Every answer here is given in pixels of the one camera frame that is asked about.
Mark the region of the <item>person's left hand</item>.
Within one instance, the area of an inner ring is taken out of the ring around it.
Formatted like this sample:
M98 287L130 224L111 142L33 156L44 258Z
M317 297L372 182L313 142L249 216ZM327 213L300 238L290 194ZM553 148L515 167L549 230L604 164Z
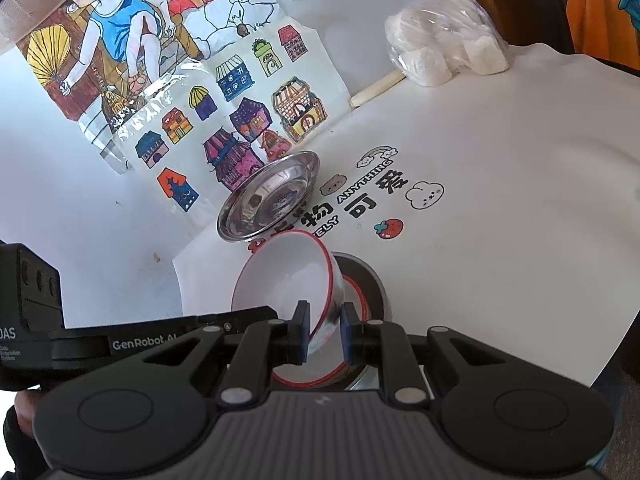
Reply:
M26 434L33 437L32 423L34 422L38 404L43 397L43 392L39 389L24 390L15 396L14 408L18 426Z

